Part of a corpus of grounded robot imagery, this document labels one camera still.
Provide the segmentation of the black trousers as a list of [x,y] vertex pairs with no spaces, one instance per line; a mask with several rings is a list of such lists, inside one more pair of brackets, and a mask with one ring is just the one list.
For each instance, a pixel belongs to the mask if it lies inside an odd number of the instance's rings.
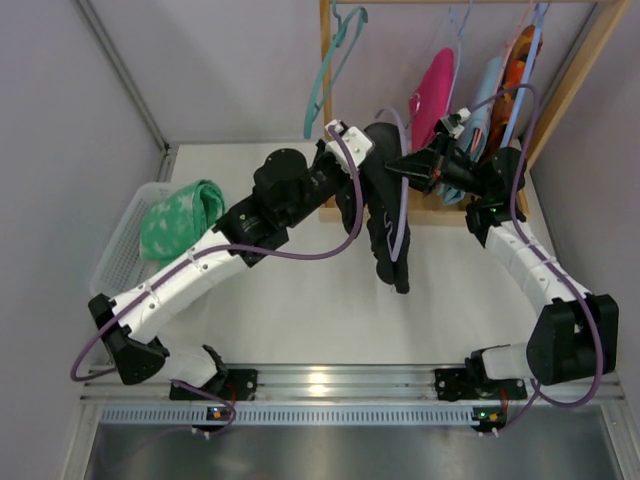
[[401,156],[399,131],[391,123],[376,122],[367,126],[365,133],[375,144],[360,167],[360,184],[363,202],[369,212],[366,227],[376,260],[376,274],[383,283],[404,295],[410,291],[410,229],[405,229],[398,258],[392,260],[390,251],[395,245],[400,219],[401,180],[385,169],[387,161]]

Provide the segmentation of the lilac hanger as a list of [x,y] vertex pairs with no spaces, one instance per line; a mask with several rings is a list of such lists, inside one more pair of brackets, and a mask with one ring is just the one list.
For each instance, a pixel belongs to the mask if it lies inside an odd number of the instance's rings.
[[[395,125],[399,134],[400,151],[401,156],[406,156],[408,153],[408,141],[405,124],[399,112],[393,106],[387,106],[381,108],[375,118],[379,119],[383,113],[389,113],[393,116]],[[384,217],[385,227],[387,228],[387,247],[389,251],[389,257],[392,263],[395,263],[402,249],[402,243],[405,236],[405,228],[407,225],[407,213],[408,213],[408,196],[409,196],[409,182],[405,177],[401,178],[401,190],[398,209],[398,221],[395,228],[392,228],[391,221]]]

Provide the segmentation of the teal hanger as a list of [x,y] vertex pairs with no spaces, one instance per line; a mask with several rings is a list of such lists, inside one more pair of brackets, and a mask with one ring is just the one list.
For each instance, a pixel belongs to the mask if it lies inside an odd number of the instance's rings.
[[320,56],[319,70],[312,84],[303,120],[303,138],[310,140],[314,124],[324,123],[333,115],[332,93],[356,42],[369,22],[367,9],[353,4],[342,15],[339,5],[351,1],[319,1]]

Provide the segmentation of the green trousers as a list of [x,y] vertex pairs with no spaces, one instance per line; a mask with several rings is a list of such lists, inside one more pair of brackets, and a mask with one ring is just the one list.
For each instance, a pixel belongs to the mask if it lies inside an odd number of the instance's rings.
[[191,248],[225,213],[222,191],[199,180],[154,202],[140,224],[143,260],[166,266]]

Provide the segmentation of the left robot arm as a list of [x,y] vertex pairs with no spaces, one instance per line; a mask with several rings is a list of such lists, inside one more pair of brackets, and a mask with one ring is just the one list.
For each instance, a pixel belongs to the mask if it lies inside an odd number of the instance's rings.
[[136,287],[114,297],[98,294],[88,308],[125,385],[153,377],[214,392],[226,367],[210,346],[172,346],[161,339],[166,324],[224,280],[266,257],[319,261],[342,253],[355,239],[327,252],[282,251],[288,232],[343,187],[358,188],[359,169],[372,145],[348,139],[320,141],[312,161],[291,148],[270,153],[253,174],[253,189],[206,229],[175,260]]

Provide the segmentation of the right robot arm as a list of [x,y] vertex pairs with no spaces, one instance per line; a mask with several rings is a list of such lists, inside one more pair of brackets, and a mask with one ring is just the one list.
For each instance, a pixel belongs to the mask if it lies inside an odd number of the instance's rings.
[[522,153],[503,147],[472,162],[452,136],[437,134],[426,148],[390,160],[388,171],[423,193],[439,185],[466,189],[468,231],[511,275],[537,322],[528,341],[473,352],[466,367],[482,383],[530,379],[539,386],[589,378],[591,399],[616,365],[619,307],[574,280],[535,238],[516,202],[523,188]]

